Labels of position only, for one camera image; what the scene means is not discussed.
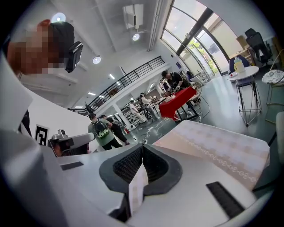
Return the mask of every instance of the round white table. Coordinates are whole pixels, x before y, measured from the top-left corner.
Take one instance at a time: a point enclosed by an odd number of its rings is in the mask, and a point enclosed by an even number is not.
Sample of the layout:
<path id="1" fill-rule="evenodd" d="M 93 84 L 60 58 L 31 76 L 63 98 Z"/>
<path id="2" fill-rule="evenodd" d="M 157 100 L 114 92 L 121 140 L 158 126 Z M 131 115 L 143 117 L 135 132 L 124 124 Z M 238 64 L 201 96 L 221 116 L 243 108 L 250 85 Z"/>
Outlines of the round white table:
<path id="1" fill-rule="evenodd" d="M 249 126 L 249 124 L 253 121 L 253 119 L 256 118 L 259 113 L 261 113 L 261 109 L 262 109 L 259 92 L 258 92 L 256 83 L 253 77 L 253 75 L 255 75 L 258 71 L 259 71 L 259 68 L 257 66 L 249 66 L 249 67 L 246 67 L 243 72 L 237 73 L 237 75 L 235 76 L 231 77 L 229 74 L 229 78 L 228 78 L 228 80 L 230 81 L 236 81 L 237 93 L 239 94 L 238 95 L 239 112 L 244 113 L 244 114 L 241 114 L 241 117 L 243 118 L 246 126 Z M 252 101 L 251 101 L 250 108 L 249 109 L 245 108 L 244 99 L 242 97 L 242 91 L 243 91 L 243 87 L 247 85 L 250 85 L 252 87 L 252 99 L 254 96 L 256 108 L 252 108 Z M 250 120 L 251 113 L 256 113 L 256 115 Z"/>

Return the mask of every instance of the vr headset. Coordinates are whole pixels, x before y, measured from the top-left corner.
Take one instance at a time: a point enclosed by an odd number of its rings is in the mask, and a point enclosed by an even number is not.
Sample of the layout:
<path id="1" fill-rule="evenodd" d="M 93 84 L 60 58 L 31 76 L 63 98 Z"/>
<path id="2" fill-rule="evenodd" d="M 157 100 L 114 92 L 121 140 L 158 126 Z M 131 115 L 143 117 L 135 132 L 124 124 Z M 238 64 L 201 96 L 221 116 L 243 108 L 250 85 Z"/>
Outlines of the vr headset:
<path id="1" fill-rule="evenodd" d="M 65 64 L 65 70 L 68 73 L 73 72 L 73 70 L 79 64 L 80 58 L 81 58 L 82 49 L 83 49 L 83 43 L 80 42 L 80 41 L 77 41 L 76 43 L 74 43 L 69 48 L 69 52 L 68 52 L 68 56 L 67 56 L 66 64 Z"/>

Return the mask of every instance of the black mesh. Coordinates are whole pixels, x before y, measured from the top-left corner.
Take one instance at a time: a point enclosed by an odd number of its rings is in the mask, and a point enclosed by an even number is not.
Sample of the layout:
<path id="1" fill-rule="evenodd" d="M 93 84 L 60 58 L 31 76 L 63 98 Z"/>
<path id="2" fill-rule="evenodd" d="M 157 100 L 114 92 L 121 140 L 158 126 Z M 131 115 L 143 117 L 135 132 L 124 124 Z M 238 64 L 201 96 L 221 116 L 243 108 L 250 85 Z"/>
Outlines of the black mesh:
<path id="1" fill-rule="evenodd" d="M 146 147 L 143 149 L 143 164 L 147 171 L 149 184 L 161 178 L 169 169 L 164 159 L 149 151 Z"/>
<path id="2" fill-rule="evenodd" d="M 113 165 L 113 171 L 130 184 L 142 164 L 142 147 L 133 151 Z"/>

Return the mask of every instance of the black office chair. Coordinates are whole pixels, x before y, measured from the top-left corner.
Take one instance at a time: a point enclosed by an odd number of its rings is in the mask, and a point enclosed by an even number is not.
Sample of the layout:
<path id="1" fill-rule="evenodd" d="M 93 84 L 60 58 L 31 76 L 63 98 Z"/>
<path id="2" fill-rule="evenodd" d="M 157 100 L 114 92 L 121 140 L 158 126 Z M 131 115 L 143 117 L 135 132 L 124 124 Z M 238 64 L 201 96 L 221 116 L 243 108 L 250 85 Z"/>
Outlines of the black office chair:
<path id="1" fill-rule="evenodd" d="M 246 41 L 248 45 L 250 45 L 253 51 L 255 52 L 257 60 L 262 63 L 262 66 L 264 64 L 267 64 L 269 59 L 272 57 L 272 52 L 271 52 L 269 44 L 266 43 L 267 45 L 266 47 L 261 37 L 261 34 L 259 32 L 256 32 L 252 28 L 248 29 L 245 32 L 245 34 L 247 35 Z"/>

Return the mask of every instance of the white shirt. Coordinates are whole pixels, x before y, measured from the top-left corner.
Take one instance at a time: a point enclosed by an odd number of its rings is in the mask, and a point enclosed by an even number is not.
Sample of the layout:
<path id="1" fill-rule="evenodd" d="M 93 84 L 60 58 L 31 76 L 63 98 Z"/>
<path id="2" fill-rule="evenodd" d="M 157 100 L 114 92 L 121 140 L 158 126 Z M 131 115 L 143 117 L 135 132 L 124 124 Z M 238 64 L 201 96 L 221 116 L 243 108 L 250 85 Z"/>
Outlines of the white shirt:
<path id="1" fill-rule="evenodd" d="M 129 104 L 129 108 L 130 108 L 130 110 L 133 114 L 138 112 L 138 110 L 136 109 L 136 107 L 132 103 Z"/>
<path id="2" fill-rule="evenodd" d="M 141 100 L 142 100 L 142 102 L 143 102 L 145 105 L 151 103 L 151 101 L 150 101 L 149 99 L 145 98 L 145 97 L 142 97 Z"/>

